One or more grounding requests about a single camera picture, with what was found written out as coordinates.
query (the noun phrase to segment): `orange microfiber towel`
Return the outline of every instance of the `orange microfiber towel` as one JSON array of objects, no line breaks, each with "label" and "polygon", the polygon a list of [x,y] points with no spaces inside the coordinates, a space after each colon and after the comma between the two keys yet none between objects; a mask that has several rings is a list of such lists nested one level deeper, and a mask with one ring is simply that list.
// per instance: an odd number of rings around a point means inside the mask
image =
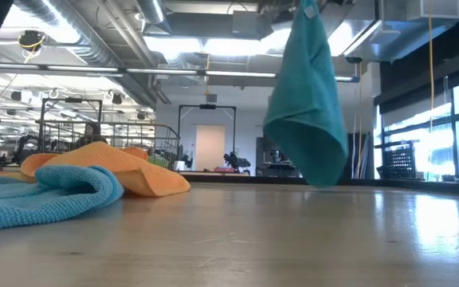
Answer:
[{"label": "orange microfiber towel", "polygon": [[21,165],[20,180],[34,179],[39,167],[48,165],[101,166],[115,174],[129,191],[144,196],[165,196],[186,192],[190,184],[178,173],[147,161],[147,153],[140,148],[118,149],[102,142],[87,144],[65,154],[31,155]]}]

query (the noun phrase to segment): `towel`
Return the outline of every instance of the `towel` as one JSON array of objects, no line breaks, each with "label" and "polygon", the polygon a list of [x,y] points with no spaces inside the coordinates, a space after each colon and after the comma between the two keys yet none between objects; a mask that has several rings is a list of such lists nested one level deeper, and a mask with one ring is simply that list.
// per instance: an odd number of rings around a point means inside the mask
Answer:
[{"label": "towel", "polygon": [[292,24],[264,133],[309,184],[337,183],[348,156],[331,51],[317,5],[302,0]]},{"label": "towel", "polygon": [[60,155],[30,155],[22,163],[18,175],[1,172],[0,175],[33,182],[35,171],[49,165],[105,167],[127,190],[142,196],[175,195],[190,189],[190,184],[180,174],[149,163],[147,153],[142,149],[131,147],[120,150],[102,142],[90,143]]},{"label": "towel", "polygon": [[47,166],[37,183],[0,176],[0,229],[59,222],[119,199],[124,189],[103,167]]}]

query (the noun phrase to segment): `doorway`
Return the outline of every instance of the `doorway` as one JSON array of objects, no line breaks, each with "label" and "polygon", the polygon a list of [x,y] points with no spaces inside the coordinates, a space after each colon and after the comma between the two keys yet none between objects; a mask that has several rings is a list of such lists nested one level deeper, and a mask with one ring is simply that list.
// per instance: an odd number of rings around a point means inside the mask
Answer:
[{"label": "doorway", "polygon": [[196,171],[224,164],[226,127],[223,125],[199,124],[196,131]]}]

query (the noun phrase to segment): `wooden table surface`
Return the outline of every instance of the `wooden table surface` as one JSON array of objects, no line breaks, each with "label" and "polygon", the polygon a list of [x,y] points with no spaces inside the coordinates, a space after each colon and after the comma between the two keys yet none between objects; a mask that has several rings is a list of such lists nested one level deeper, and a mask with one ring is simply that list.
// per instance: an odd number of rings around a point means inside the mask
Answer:
[{"label": "wooden table surface", "polygon": [[0,230],[0,286],[459,286],[459,197],[195,184]]}]

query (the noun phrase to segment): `blue microfiber towel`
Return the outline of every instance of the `blue microfiber towel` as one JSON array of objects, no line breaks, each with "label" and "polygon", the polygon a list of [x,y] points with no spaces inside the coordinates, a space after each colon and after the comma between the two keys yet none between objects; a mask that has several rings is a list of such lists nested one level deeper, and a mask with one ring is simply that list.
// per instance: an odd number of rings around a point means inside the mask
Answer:
[{"label": "blue microfiber towel", "polygon": [[284,50],[264,133],[309,184],[331,186],[348,157],[331,50],[316,3],[302,0]]},{"label": "blue microfiber towel", "polygon": [[124,193],[103,167],[47,166],[37,183],[0,177],[0,228],[58,222],[107,206]]}]

